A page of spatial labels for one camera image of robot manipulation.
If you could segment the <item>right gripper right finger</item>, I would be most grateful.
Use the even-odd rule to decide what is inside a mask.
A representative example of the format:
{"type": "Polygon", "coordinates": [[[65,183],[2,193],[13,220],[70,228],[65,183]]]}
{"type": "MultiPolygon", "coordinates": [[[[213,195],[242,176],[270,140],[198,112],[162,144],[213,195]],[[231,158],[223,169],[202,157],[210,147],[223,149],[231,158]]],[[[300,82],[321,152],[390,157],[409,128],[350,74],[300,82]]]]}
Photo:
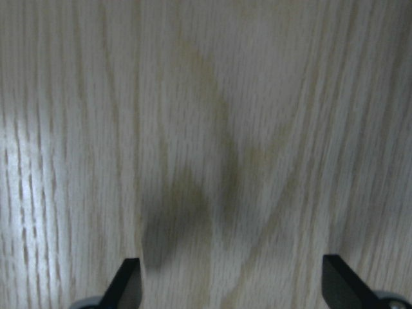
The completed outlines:
{"type": "Polygon", "coordinates": [[[337,254],[323,256],[322,297],[329,308],[411,308],[401,295],[373,291],[337,254]]]}

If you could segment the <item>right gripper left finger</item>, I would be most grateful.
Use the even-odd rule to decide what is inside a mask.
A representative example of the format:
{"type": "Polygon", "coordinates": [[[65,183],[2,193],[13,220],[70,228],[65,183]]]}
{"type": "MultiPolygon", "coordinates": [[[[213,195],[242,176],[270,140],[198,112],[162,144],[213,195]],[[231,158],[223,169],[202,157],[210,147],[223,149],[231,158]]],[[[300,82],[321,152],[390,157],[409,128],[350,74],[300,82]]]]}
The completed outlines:
{"type": "Polygon", "coordinates": [[[142,296],[140,259],[126,258],[103,296],[75,301],[72,308],[140,308],[142,296]]]}

